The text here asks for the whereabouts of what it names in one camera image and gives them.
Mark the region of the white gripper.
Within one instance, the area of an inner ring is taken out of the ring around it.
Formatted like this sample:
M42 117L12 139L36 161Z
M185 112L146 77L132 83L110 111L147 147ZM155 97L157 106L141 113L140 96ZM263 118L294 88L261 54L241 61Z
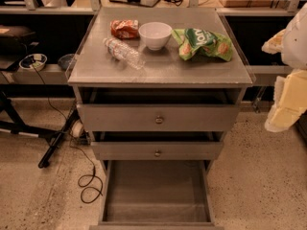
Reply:
M283 29L261 50L281 53L282 61L292 68L307 69L307 3ZM307 110L307 71L294 70L286 78L278 76L274 84L274 103L265 122L265 129L281 132L289 129Z

